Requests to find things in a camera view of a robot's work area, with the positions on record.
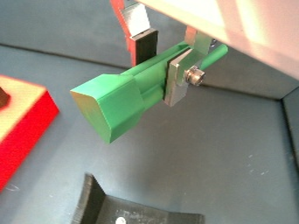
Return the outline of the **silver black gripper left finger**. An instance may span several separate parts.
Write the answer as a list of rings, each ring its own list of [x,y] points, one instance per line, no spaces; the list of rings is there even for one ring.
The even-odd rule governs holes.
[[[125,28],[128,29],[128,51],[132,66],[149,60],[156,55],[157,30],[149,25],[145,6],[132,3],[121,10]]]

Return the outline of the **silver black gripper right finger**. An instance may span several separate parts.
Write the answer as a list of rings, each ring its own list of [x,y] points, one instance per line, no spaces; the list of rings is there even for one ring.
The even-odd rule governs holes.
[[[184,43],[186,44],[186,49],[168,63],[162,98],[168,106],[173,106],[186,94],[186,73],[208,54],[210,37],[188,26],[184,34]]]

